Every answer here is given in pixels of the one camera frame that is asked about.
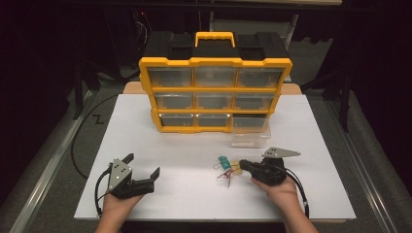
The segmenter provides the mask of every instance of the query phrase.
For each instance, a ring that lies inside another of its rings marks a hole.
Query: gray metal jaw
[[[112,174],[109,179],[109,190],[116,188],[125,178],[131,176],[133,169],[118,158],[112,165]]]
[[[298,156],[300,152],[293,151],[293,150],[285,150],[279,148],[269,148],[264,152],[262,155],[263,157],[269,158],[283,158],[283,157],[291,157],[291,156]]]

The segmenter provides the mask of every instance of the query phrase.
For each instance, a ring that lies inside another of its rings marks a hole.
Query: black cable
[[[112,96],[104,99],[102,102],[100,102],[100,103],[97,104],[96,106],[94,106],[94,108],[92,108],[92,109],[90,110],[90,112],[86,115],[85,119],[82,121],[82,123],[80,124],[78,130],[76,131],[75,136],[73,137],[72,145],[71,145],[71,147],[70,147],[70,156],[71,156],[71,158],[72,158],[73,166],[75,167],[76,171],[77,171],[83,178],[85,178],[86,180],[87,180],[88,176],[85,175],[85,174],[79,169],[78,165],[76,164],[76,160],[75,160],[74,145],[75,145],[75,143],[76,143],[76,139],[77,139],[77,137],[78,137],[78,135],[79,135],[79,132],[81,131],[83,125],[85,124],[87,118],[91,115],[91,113],[93,113],[93,111],[94,111],[95,109],[97,109],[99,106],[101,106],[102,104],[104,104],[104,103],[107,102],[108,100],[110,100],[110,99],[112,99],[112,98],[114,98],[114,97],[117,97],[117,96],[118,96],[118,94],[112,95]]]
[[[99,179],[97,180],[96,187],[94,188],[94,205],[96,206],[96,211],[97,211],[97,214],[99,215],[99,217],[101,217],[102,214],[103,214],[102,209],[99,207],[99,200],[103,196],[108,194],[108,193],[105,193],[103,196],[97,197],[98,192],[99,192],[99,185],[100,185],[101,181],[103,180],[103,178],[106,175],[109,175],[111,171],[112,171],[112,163],[110,163],[109,168],[106,171],[104,171],[102,173],[102,175],[100,175]]]
[[[148,17],[146,16],[146,12],[142,11],[142,15],[146,20],[146,23],[148,24],[149,30],[151,30],[151,33],[153,32],[152,27],[151,27],[151,23],[149,22]]]
[[[283,172],[283,173],[285,173],[288,177],[290,177],[290,178],[294,181],[294,183],[296,183],[297,189],[299,189],[300,196],[302,197],[303,207],[305,208],[305,215],[306,215],[306,217],[309,218],[309,203],[308,203],[308,199],[307,199],[307,197],[306,197],[305,191],[303,190],[303,185],[302,185],[302,183],[300,182],[300,180],[299,180],[299,178],[297,177],[297,175],[296,175],[293,171],[291,171],[291,170],[289,170],[289,169],[287,169],[287,168],[286,168],[286,169],[283,169],[283,168],[281,168],[281,167],[278,167],[278,166],[272,165],[272,164],[271,164],[270,166],[273,167],[273,168],[278,169],[279,171],[281,171],[281,172]]]

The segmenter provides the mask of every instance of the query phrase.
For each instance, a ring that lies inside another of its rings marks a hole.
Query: plastic drawer
[[[238,86],[275,87],[282,72],[280,68],[240,68]]]
[[[233,132],[259,132],[267,121],[266,114],[234,114],[232,119]]]
[[[191,92],[157,92],[154,94],[159,109],[191,109],[193,107]]]
[[[198,92],[194,94],[197,109],[229,109],[233,93],[230,92]]]
[[[202,114],[196,115],[197,125],[200,127],[228,127],[230,115]]]
[[[234,86],[236,68],[229,66],[202,66],[194,68],[196,86]]]
[[[191,68],[148,67],[152,86],[191,86]]]
[[[236,93],[235,108],[240,110],[269,110],[274,93]]]
[[[193,114],[159,114],[163,126],[194,126]]]
[[[263,148],[270,138],[270,127],[265,127],[261,132],[232,133],[231,145],[234,148]]]

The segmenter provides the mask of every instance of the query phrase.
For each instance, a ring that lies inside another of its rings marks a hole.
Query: carrying handle
[[[197,47],[199,40],[230,40],[234,47],[234,38],[232,32],[196,32],[194,46]]]

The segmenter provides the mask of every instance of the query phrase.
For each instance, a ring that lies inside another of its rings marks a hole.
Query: gray floor
[[[291,42],[289,53],[293,62],[293,83],[303,84],[314,79],[328,46],[329,43],[325,42],[316,45],[306,40]],[[120,84],[102,85],[101,90],[89,98],[91,101],[87,113],[93,106],[121,93],[123,89]],[[338,102],[324,101],[320,93],[321,90],[310,90],[305,94],[348,192],[357,219],[345,223],[316,223],[316,226],[321,232],[412,232],[411,197],[364,119],[356,96],[351,95],[348,119],[350,132],[345,133],[337,122],[335,107]],[[93,110],[76,138],[74,155],[80,170],[85,174],[88,174],[92,166],[115,103],[116,97]],[[75,123],[72,120],[73,114],[72,105],[30,163],[6,204],[1,207],[0,232],[9,232],[13,226],[16,227],[15,222],[21,219],[20,213],[24,211],[22,208],[36,183],[48,164],[52,163],[51,158],[60,151],[63,151],[61,164],[57,165],[57,170],[52,176],[52,184],[46,186],[44,195],[40,195],[38,203],[42,205],[33,209],[33,215],[27,221],[26,232],[93,232],[95,221],[73,219],[86,183],[73,166],[70,148],[67,150],[62,146],[62,142],[70,138],[69,129]],[[98,122],[102,123],[96,123],[97,116],[93,115],[99,115]],[[174,227],[174,232],[186,232],[181,230],[182,225],[157,223],[147,226],[160,230],[173,230],[170,227]],[[222,232],[222,225],[216,227],[216,231],[212,228],[209,230]],[[233,224],[229,232],[250,232],[251,229],[272,232],[271,227],[270,224]],[[194,229],[184,228],[187,232]]]

